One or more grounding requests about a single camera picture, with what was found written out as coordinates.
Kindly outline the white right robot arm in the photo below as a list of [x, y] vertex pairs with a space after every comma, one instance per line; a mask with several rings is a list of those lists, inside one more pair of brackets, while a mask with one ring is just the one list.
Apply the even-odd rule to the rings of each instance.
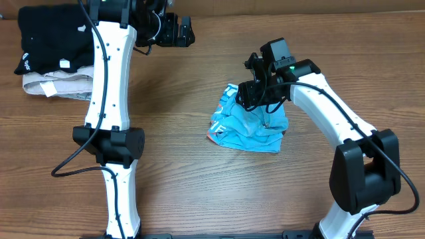
[[253, 80], [239, 84], [236, 102], [247, 112], [293, 102], [321, 130], [335, 151], [329, 188], [334, 203], [311, 230], [286, 230], [283, 238], [373, 238], [358, 228], [400, 192], [398, 139], [362, 120], [331, 89], [310, 59], [297, 61], [285, 39], [263, 45], [244, 63]]

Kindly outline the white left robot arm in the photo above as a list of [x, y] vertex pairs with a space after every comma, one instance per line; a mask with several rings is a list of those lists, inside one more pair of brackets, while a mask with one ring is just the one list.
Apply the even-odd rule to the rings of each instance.
[[84, 125], [73, 139], [94, 155], [106, 186], [108, 225], [104, 238], [141, 238], [135, 172], [145, 143], [128, 111], [131, 55], [141, 48], [188, 47], [195, 41], [190, 17], [167, 12], [172, 1], [89, 1], [94, 73]]

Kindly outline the light blue t-shirt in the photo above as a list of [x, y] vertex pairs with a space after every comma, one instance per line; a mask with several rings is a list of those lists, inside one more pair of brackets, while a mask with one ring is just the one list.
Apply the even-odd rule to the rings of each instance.
[[211, 116], [207, 137], [217, 145], [242, 151], [278, 153], [284, 132], [289, 127], [284, 107], [279, 104], [272, 114], [260, 106], [251, 112], [236, 103], [238, 86], [228, 84], [224, 89], [216, 111]]

